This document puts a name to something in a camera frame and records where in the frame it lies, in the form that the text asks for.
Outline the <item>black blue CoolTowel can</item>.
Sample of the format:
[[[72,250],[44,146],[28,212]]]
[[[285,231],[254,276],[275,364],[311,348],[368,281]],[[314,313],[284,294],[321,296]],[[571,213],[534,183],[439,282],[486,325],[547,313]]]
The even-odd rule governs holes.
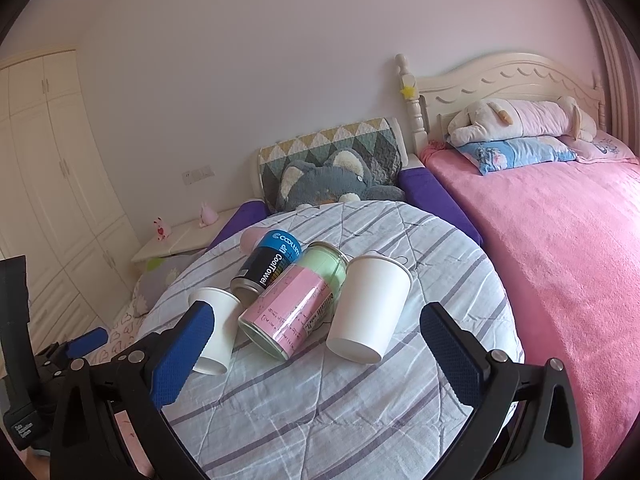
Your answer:
[[[302,254],[302,246],[291,233],[250,228],[241,236],[245,262],[230,282],[232,294],[248,308]]]

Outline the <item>white paper cup left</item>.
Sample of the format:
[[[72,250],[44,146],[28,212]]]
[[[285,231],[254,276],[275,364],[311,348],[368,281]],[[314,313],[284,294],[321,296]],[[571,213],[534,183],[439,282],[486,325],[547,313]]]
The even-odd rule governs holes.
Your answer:
[[[231,292],[215,287],[200,287],[189,295],[189,304],[203,301],[213,309],[214,330],[193,370],[204,375],[223,375],[228,372],[238,318],[244,311],[242,302]]]

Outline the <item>white paper cup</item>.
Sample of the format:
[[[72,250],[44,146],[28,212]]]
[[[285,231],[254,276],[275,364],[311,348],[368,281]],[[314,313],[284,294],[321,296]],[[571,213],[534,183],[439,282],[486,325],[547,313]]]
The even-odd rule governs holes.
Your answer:
[[[215,287],[200,287],[189,295],[189,304],[203,301],[213,309],[214,330],[193,370],[204,375],[223,375],[228,372],[238,318],[244,311],[242,302],[231,292]]]
[[[408,269],[390,257],[371,252],[350,260],[326,340],[328,349],[360,364],[381,362],[411,283]]]

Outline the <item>heart pattern bed sheet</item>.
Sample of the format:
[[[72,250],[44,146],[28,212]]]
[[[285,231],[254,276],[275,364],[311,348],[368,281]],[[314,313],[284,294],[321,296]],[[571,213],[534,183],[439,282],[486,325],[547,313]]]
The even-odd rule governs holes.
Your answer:
[[[108,331],[107,343],[90,352],[86,359],[91,365],[108,362],[113,356],[131,346],[137,338],[145,314],[137,316],[134,300],[117,315],[114,326]]]

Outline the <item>grey flower pillow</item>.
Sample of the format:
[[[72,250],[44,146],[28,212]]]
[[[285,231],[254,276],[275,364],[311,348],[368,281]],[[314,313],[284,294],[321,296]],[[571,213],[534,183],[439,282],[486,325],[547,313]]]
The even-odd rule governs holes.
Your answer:
[[[134,285],[130,304],[134,317],[142,318],[148,314],[164,291],[199,255],[198,252],[184,252],[166,258],[150,259]]]

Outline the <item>pink green tin can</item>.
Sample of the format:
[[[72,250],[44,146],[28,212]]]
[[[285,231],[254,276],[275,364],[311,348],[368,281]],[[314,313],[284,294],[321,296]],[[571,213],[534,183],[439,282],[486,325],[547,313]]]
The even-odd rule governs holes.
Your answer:
[[[275,359],[286,361],[331,314],[348,259],[335,246],[313,242],[239,317],[239,328]]]

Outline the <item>cream wardrobe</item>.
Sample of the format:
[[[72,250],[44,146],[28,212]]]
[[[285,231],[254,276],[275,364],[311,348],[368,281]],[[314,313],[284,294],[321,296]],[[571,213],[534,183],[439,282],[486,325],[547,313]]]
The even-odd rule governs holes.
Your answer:
[[[41,350],[113,327],[141,244],[91,131],[73,50],[1,70],[1,255],[23,256]]]

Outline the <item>white red rabbit figurine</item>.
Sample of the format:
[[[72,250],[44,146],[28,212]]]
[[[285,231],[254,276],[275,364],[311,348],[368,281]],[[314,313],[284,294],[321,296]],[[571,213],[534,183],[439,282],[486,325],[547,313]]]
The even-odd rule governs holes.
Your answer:
[[[167,240],[171,234],[171,226],[166,223],[162,218],[157,217],[153,224],[155,226],[156,237],[161,242],[162,240]]]

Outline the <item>striped white round quilt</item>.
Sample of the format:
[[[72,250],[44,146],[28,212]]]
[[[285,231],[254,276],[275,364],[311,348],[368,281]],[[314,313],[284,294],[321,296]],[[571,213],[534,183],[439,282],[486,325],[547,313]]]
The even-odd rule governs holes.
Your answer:
[[[409,269],[386,355],[375,365],[343,360],[326,348],[326,326],[284,362],[239,337],[227,373],[192,374],[164,409],[168,422],[213,479],[425,477],[470,411],[420,334],[422,308],[437,301],[485,348],[524,359],[490,260],[454,226],[405,203],[334,204],[276,214],[266,226]]]

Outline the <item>pink fleece blanket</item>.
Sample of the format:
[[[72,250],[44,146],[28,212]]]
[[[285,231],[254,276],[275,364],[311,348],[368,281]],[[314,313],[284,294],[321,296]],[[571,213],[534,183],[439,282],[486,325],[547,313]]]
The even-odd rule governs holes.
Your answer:
[[[544,162],[481,174],[452,148],[422,162],[468,215],[532,364],[568,369],[587,478],[639,413],[639,166]]]

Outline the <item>purple bed bumper left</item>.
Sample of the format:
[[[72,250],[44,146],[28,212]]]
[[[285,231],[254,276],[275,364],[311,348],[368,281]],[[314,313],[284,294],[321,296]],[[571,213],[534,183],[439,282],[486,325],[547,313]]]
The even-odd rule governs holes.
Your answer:
[[[269,216],[270,210],[262,200],[248,200],[239,206],[238,210],[232,214],[231,218],[210,242],[207,249],[211,250],[225,240],[228,240],[228,238],[237,232],[241,232],[249,226],[265,220],[265,218]]]

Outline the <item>purple bed bumper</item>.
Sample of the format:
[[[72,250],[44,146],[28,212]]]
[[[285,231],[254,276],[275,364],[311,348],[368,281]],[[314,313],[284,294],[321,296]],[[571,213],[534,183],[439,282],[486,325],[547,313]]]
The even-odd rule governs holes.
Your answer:
[[[210,242],[207,249],[211,250],[225,240],[228,240],[228,238],[237,232],[241,232],[249,226],[265,220],[265,218],[269,216],[270,210],[262,200],[248,200],[239,206],[238,210],[232,214],[231,218]]]
[[[430,170],[424,167],[401,170],[398,185],[405,192],[409,205],[434,214],[455,226],[478,246],[484,245],[480,232]]]

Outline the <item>purple bed bumper right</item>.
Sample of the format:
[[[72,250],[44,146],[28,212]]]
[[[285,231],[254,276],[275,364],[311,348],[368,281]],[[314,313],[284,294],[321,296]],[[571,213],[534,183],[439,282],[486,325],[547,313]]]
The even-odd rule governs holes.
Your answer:
[[[409,205],[434,214],[455,226],[478,246],[484,245],[480,232],[430,170],[424,167],[401,170],[398,185],[405,192]]]

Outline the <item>white pink plush dog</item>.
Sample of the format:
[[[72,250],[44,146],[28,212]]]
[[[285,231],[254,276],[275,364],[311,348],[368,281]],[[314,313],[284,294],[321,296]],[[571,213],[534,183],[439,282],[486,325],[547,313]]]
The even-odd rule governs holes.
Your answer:
[[[591,142],[597,133],[594,119],[571,96],[555,101],[489,98],[473,102],[454,116],[444,138],[458,148],[534,136],[570,136]]]

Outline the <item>white wall socket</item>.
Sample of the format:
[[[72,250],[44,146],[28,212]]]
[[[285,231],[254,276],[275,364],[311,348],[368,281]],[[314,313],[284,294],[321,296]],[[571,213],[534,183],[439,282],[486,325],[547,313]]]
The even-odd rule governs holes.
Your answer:
[[[200,168],[195,168],[192,170],[186,170],[182,174],[182,182],[184,185],[192,185],[195,182],[211,178],[215,175],[214,170],[211,166],[205,165]]]

